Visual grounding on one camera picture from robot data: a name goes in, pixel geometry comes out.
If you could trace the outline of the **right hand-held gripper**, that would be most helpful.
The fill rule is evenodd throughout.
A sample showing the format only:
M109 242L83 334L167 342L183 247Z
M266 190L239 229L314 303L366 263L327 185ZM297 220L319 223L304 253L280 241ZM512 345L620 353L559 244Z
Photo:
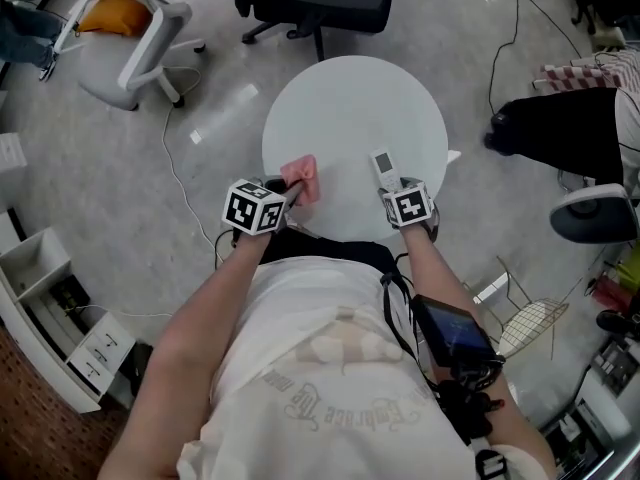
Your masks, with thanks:
M401 188L396 191L378 189L387 221L396 230L418 225L435 242L439 233L440 212L427 191L426 183L411 177L402 177L400 182Z

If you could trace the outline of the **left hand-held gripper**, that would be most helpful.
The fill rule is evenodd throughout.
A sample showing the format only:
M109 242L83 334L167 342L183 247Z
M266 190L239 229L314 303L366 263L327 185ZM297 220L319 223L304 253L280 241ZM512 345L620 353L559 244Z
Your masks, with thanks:
M297 181L280 194L253 181L240 179L228 189L222 221L251 236L276 232L284 225L284 215L302 189L302 182Z

